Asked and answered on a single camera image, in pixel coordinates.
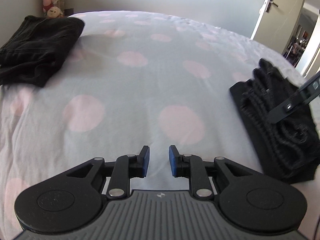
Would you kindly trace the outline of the black drawstring pants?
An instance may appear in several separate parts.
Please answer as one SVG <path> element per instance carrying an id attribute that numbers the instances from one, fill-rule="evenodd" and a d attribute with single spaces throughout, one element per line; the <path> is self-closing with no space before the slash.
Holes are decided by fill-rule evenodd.
<path id="1" fill-rule="evenodd" d="M 260 59 L 253 78 L 229 91 L 264 174 L 288 184 L 313 180 L 319 135 L 309 104 L 319 96 L 319 74 L 296 87 Z"/>

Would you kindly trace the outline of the cream bedroom door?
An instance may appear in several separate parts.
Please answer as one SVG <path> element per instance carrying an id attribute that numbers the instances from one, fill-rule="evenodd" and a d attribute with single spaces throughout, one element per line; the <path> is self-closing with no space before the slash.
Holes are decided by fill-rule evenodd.
<path id="1" fill-rule="evenodd" d="M 268 48 L 283 53 L 297 25 L 305 0 L 274 0 L 279 7 L 272 6 L 265 12 L 268 0 L 264 0 L 251 39 Z"/>

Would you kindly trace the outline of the polka dot bed sheet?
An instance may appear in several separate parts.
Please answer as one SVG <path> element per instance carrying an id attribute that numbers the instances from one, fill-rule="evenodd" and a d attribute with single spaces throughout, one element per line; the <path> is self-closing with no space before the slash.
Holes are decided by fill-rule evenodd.
<path id="1" fill-rule="evenodd" d="M 21 231 L 14 202 L 24 189 L 94 157 L 114 161 L 150 147 L 134 189 L 186 189 L 168 149 L 224 156 L 260 171 L 229 88 L 261 58 L 300 86 L 283 56 L 247 37 L 150 12 L 78 14 L 84 31 L 43 88 L 1 87 L 1 239 Z"/>

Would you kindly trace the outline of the folded black garment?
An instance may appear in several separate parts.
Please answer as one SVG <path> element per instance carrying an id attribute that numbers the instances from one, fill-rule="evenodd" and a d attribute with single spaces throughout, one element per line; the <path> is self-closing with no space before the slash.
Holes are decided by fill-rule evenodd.
<path id="1" fill-rule="evenodd" d="M 25 17 L 1 47 L 1 85 L 43 88 L 61 69 L 84 27 L 84 21 L 74 17 Z"/>

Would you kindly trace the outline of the black wall socket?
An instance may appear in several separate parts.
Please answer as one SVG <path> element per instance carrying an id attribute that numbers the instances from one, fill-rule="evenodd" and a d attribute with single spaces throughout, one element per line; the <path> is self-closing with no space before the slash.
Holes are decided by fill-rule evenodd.
<path id="1" fill-rule="evenodd" d="M 64 15 L 67 16 L 71 16 L 74 14 L 74 9 L 73 8 L 68 8 L 64 10 Z"/>

